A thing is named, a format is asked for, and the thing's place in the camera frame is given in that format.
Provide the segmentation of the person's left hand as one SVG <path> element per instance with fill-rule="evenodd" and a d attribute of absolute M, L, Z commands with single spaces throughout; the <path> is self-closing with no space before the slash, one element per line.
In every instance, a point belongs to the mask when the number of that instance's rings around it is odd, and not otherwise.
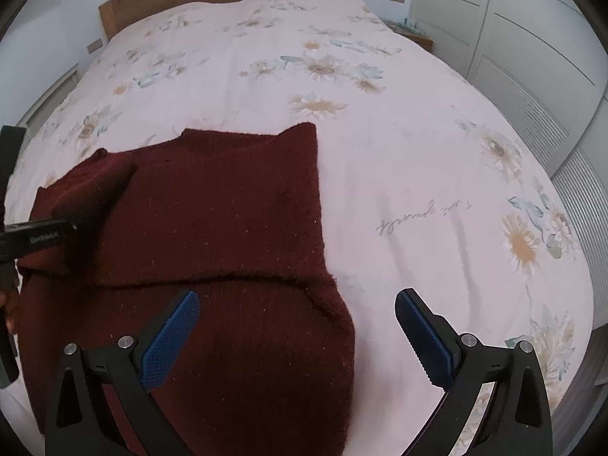
<path fill-rule="evenodd" d="M 4 311 L 5 324 L 9 334 L 17 334 L 20 322 L 20 294 L 14 288 L 0 291 L 0 306 Z"/>

